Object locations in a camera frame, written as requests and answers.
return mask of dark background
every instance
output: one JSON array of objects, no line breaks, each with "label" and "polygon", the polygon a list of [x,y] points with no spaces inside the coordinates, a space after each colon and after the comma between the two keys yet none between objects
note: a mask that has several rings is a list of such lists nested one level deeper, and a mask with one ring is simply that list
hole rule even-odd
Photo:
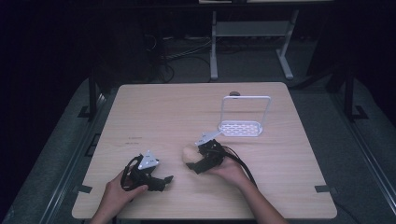
[{"label": "dark background", "polygon": [[[147,55],[142,36],[142,30],[156,32],[158,24],[152,22],[155,16],[148,14],[147,20],[139,23],[142,18],[135,12],[84,9],[100,8],[101,3],[0,1],[0,218],[83,80],[95,73],[101,90],[108,91],[122,83],[145,82],[155,76],[150,70],[155,56]],[[315,76],[334,63],[351,65],[396,125],[395,5],[387,1],[336,1],[331,8],[323,17],[326,21],[311,20],[311,13],[323,11],[309,10],[301,11],[297,21],[294,39],[318,38],[308,75]],[[206,26],[191,25],[197,20],[207,21],[207,13],[162,16],[166,29],[160,28],[170,35],[210,32]]]}]

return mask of metal frame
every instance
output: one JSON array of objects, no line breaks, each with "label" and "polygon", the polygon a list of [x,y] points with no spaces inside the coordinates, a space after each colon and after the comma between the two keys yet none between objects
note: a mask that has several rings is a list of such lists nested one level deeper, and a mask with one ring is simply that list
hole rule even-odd
[{"label": "metal frame", "polygon": [[64,173],[62,174],[58,185],[50,196],[49,204],[47,205],[39,223],[53,223],[59,207],[64,200],[64,196],[70,188],[70,180],[76,172],[78,162],[84,156],[83,148],[86,148],[91,144],[89,136],[92,134],[96,121],[100,118],[102,108],[106,103],[106,98],[102,93],[100,93],[96,98],[97,94],[93,76],[90,76],[89,79],[89,90],[91,110],[89,113],[86,113],[87,117],[83,117],[88,118],[87,125],[84,127],[85,130],[78,140],[78,145],[74,149],[69,162],[64,168]]},{"label": "metal frame", "polygon": [[210,78],[219,77],[216,57],[216,42],[218,36],[285,36],[285,43],[276,50],[277,58],[282,66],[286,79],[293,79],[286,60],[286,51],[291,40],[299,10],[293,10],[289,21],[217,21],[217,13],[213,11],[212,48],[210,52]]},{"label": "metal frame", "polygon": [[[336,97],[336,95],[331,95],[334,104],[337,105],[337,110],[341,115],[345,114],[342,110],[342,101],[340,98]],[[388,202],[390,209],[393,214],[396,215],[396,189],[393,187],[392,183],[389,181],[387,175],[384,173],[380,163],[377,161],[375,155],[372,152],[372,149],[367,145],[366,140],[364,139],[358,125],[352,121],[348,116],[341,116],[346,127],[356,140],[356,143],[359,145],[361,150],[361,155],[372,174],[376,184],[382,191],[382,194],[385,197],[385,200]]]}]

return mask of black tape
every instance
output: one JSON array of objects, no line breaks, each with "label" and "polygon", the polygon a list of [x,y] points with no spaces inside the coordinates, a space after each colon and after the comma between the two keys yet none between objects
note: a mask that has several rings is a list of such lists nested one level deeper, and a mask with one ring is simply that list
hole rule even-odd
[{"label": "black tape", "polygon": [[330,188],[327,185],[315,186],[315,190],[317,193],[330,192]]},{"label": "black tape", "polygon": [[83,193],[91,193],[92,187],[88,187],[85,185],[81,185],[81,186],[75,186],[73,188],[73,192],[77,193],[77,192],[83,192]]}]

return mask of floor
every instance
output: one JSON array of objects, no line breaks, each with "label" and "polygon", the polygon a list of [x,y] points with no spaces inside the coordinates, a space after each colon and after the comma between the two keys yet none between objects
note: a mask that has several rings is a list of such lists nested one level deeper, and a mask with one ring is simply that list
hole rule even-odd
[{"label": "floor", "polygon": [[[177,55],[202,46],[206,41],[206,38],[169,38],[165,43],[168,55]],[[160,67],[162,74],[150,83],[277,81],[292,87],[308,79],[305,73],[316,42],[295,40],[290,44],[287,58],[295,77],[286,80],[275,52],[282,41],[278,38],[222,42],[218,55],[219,79],[215,81],[210,81],[207,48],[174,60],[169,58],[168,67]],[[392,211],[387,201],[389,198],[383,193],[380,179],[375,175],[377,170],[372,168],[377,162],[390,185],[396,186],[396,130],[358,80],[355,80],[354,105],[360,105],[368,119],[358,119],[353,123],[347,120],[343,113],[343,89],[328,93],[325,86],[329,78],[326,76],[301,90],[290,90],[290,94],[321,172],[331,188],[338,215],[331,220],[290,220],[290,223],[396,223],[396,211]],[[99,95],[98,112],[89,121],[80,116],[81,108],[89,104],[88,80],[80,84],[4,224],[88,222],[74,219],[71,210],[117,89],[112,88]],[[376,161],[370,161],[368,158],[371,157],[365,156],[367,152],[373,154]],[[115,222],[152,223],[145,220]]]}]

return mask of finger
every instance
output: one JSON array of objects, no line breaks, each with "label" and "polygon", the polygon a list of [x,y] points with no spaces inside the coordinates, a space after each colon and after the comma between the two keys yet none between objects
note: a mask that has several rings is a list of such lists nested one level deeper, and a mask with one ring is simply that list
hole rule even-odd
[{"label": "finger", "polygon": [[121,170],[121,172],[113,180],[121,180],[123,172],[124,172],[124,170]]},{"label": "finger", "polygon": [[132,200],[137,195],[142,194],[143,192],[145,192],[148,189],[149,189],[149,186],[147,186],[147,185],[139,186],[139,187],[137,187],[137,188],[135,188],[135,189],[133,189],[131,191],[128,191],[128,197],[129,197],[129,199]]}]

